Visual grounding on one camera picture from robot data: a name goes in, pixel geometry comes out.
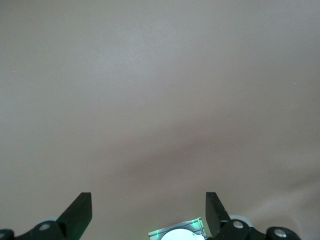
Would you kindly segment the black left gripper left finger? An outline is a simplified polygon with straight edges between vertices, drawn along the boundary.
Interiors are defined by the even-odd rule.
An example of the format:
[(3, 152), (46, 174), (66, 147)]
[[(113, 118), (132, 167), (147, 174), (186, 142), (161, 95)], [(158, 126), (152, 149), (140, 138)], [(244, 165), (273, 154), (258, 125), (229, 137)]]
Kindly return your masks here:
[(37, 224), (22, 235), (11, 229), (1, 229), (2, 240), (79, 240), (93, 217), (92, 194), (82, 192), (56, 219)]

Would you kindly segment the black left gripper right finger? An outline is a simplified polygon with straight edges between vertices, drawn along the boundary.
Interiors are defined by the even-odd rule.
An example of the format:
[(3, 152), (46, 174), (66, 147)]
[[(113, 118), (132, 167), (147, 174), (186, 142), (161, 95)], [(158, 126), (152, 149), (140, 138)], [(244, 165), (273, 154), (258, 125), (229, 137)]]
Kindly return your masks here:
[(215, 192), (205, 195), (205, 219), (211, 233), (210, 240), (299, 240), (292, 230), (269, 227), (265, 233), (256, 230), (244, 220), (232, 219)]

